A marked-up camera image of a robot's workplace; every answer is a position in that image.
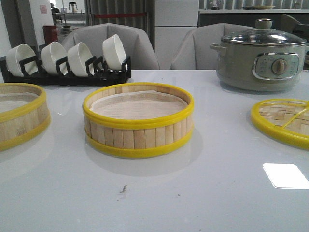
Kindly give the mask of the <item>bamboo steamer tier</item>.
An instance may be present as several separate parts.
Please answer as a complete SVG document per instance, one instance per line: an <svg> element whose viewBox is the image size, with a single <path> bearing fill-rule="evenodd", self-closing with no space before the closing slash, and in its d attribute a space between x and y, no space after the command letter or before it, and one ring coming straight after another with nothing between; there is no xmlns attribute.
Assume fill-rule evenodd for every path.
<svg viewBox="0 0 309 232"><path fill-rule="evenodd" d="M83 103L85 134L96 149L118 157L147 158L174 151L193 133L194 99L159 83L104 87Z"/></svg>
<svg viewBox="0 0 309 232"><path fill-rule="evenodd" d="M1 83L0 149L20 145L50 124L45 90L34 84Z"/></svg>

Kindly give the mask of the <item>bamboo steamer lid yellow rim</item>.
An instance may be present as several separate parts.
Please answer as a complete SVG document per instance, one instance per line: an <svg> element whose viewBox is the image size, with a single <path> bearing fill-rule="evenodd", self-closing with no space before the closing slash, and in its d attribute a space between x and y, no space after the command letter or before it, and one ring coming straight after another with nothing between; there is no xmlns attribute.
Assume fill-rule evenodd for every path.
<svg viewBox="0 0 309 232"><path fill-rule="evenodd" d="M309 102L269 99L251 108L251 121L263 133L285 144L308 150Z"/></svg>

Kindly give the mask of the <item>black dish rack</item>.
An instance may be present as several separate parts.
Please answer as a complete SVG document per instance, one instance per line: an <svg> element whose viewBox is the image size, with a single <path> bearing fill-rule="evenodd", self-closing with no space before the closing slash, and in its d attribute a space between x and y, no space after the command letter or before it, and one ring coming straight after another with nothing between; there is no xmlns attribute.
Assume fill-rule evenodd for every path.
<svg viewBox="0 0 309 232"><path fill-rule="evenodd" d="M43 86L56 85L104 87L126 83L126 81L131 77L130 56L123 61L120 71L110 70L102 56L93 56L85 62L86 77L78 77L73 74L67 57L56 61L57 75L49 74L42 67L42 61L37 55L20 61L20 64L22 76L14 76L7 68L6 57L0 58L0 68L5 83L29 83Z"/></svg>

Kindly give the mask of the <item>white bowl far right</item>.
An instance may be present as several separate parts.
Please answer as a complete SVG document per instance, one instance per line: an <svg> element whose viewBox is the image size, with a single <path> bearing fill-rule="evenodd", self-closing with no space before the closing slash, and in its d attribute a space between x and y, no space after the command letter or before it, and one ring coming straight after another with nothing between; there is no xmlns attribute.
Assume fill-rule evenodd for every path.
<svg viewBox="0 0 309 232"><path fill-rule="evenodd" d="M114 71L122 69L122 63L126 59L126 53L120 37L115 34L102 43L103 57L108 67Z"/></svg>

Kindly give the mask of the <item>white bowl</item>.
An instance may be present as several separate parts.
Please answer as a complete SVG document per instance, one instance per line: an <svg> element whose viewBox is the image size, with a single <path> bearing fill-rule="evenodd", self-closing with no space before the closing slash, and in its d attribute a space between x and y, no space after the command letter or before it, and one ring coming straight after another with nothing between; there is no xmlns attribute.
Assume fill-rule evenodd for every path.
<svg viewBox="0 0 309 232"><path fill-rule="evenodd" d="M120 37L115 34L102 43L103 57L108 67L114 71L122 69L122 63L126 59L126 53Z"/></svg>
<svg viewBox="0 0 309 232"><path fill-rule="evenodd" d="M78 77L87 77L86 62L93 57L87 45L78 43L68 50L68 63L71 71Z"/></svg>
<svg viewBox="0 0 309 232"><path fill-rule="evenodd" d="M58 75L56 61L66 57L67 51L59 42L52 42L41 51L41 61L44 69L52 75Z"/></svg>
<svg viewBox="0 0 309 232"><path fill-rule="evenodd" d="M33 49L27 44L20 44L10 49L6 56L8 70L14 76L23 77L20 61L35 55Z"/></svg>

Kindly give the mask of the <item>grey electric cooking pot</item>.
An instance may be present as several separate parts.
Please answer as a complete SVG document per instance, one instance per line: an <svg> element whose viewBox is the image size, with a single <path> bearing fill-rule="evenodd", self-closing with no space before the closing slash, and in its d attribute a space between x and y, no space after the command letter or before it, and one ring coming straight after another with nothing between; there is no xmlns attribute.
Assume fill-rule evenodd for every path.
<svg viewBox="0 0 309 232"><path fill-rule="evenodd" d="M285 91L300 81L309 45L211 44L218 52L216 72L227 85L253 91Z"/></svg>

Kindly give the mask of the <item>glass pot lid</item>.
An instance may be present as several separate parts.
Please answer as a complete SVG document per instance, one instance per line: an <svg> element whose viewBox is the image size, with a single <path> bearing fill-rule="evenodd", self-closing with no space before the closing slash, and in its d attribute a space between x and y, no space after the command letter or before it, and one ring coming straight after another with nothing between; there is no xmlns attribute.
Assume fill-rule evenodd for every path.
<svg viewBox="0 0 309 232"><path fill-rule="evenodd" d="M307 41L291 33L276 30L272 28L273 20L257 19L255 28L238 32L232 32L221 38L222 42L242 44L242 45L258 45L258 46L303 46Z"/></svg>

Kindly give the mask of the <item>white bowl far left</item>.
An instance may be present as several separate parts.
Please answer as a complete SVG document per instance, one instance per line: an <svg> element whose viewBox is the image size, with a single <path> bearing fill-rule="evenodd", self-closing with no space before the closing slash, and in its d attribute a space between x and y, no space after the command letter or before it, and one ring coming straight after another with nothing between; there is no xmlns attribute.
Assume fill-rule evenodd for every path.
<svg viewBox="0 0 309 232"><path fill-rule="evenodd" d="M23 77L20 61L35 55L33 49L27 44L20 44L10 49L6 56L8 70L14 76Z"/></svg>

